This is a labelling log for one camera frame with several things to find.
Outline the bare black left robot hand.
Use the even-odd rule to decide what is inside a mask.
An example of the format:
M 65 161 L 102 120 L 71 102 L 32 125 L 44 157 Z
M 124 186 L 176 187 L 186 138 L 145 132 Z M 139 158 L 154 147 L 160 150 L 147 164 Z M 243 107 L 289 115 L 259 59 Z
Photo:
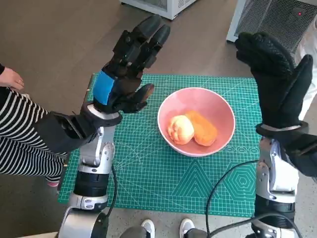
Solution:
M 161 24 L 157 14 L 141 21 L 131 32 L 122 32 L 111 60 L 99 72 L 93 87 L 97 110 L 107 114 L 134 113 L 147 104 L 154 85 L 141 85 L 143 71 L 154 64 L 169 34 L 170 27 Z

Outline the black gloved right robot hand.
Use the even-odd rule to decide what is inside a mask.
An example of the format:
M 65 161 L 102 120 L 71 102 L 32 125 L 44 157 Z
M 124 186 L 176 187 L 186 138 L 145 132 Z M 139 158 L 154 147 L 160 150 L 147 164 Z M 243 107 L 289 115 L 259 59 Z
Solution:
M 298 65 L 283 45 L 264 32 L 242 32 L 235 41 L 238 60 L 250 67 L 256 80 L 262 123 L 273 128 L 300 124 L 299 115 L 313 78 L 313 57 Z

